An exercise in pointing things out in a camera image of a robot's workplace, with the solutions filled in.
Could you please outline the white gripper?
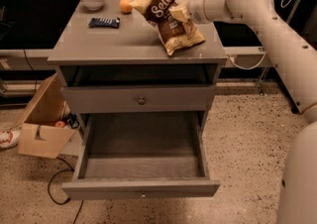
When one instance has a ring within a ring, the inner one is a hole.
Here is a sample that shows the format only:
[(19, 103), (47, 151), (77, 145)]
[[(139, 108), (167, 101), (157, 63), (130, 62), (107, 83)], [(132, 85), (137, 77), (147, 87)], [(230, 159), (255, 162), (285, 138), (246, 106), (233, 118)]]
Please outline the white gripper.
[(175, 5), (169, 7), (169, 12), (175, 20), (182, 24), (187, 35), (193, 35), (195, 31), (193, 22), (196, 24), (211, 22), (210, 3), (211, 0), (178, 0)]

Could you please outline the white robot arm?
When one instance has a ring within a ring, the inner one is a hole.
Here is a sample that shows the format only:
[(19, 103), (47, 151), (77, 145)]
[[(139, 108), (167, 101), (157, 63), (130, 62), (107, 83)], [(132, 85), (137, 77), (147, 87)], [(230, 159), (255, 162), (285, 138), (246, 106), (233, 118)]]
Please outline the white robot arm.
[(257, 35), (309, 122), (286, 157), (276, 224), (317, 224), (317, 51), (277, 15), (272, 0), (180, 0), (169, 12), (184, 23), (245, 24)]

